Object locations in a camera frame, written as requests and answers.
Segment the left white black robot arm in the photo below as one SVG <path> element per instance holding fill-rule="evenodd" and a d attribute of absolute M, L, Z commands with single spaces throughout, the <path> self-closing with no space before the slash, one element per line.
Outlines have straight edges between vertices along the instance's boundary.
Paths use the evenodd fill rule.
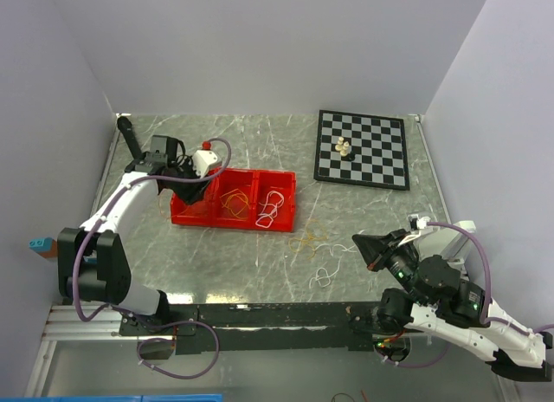
<path fill-rule="evenodd" d="M 176 138 L 155 135 L 148 151 L 133 136 L 126 137 L 132 162 L 108 200 L 77 228 L 65 228 L 57 237 L 58 288 L 74 304 L 84 322 L 83 302 L 98 302 L 139 317 L 151 334 L 171 324 L 164 291 L 135 281 L 124 250 L 124 240 L 137 217 L 160 192 L 170 190 L 187 205 L 203 199 L 210 182 L 229 165 L 230 157 L 212 151 L 208 139 L 193 154 Z"/>

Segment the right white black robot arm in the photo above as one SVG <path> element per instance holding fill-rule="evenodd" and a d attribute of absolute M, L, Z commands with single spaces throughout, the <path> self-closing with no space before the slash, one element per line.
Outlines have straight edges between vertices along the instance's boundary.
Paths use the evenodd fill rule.
<path fill-rule="evenodd" d="M 551 382 L 546 354 L 553 336 L 515 321 L 480 286 L 439 255 L 421 258 L 406 230 L 355 234 L 371 272 L 389 271 L 399 289 L 385 289 L 371 316 L 382 334 L 416 330 L 465 348 L 497 375 L 518 382 Z"/>

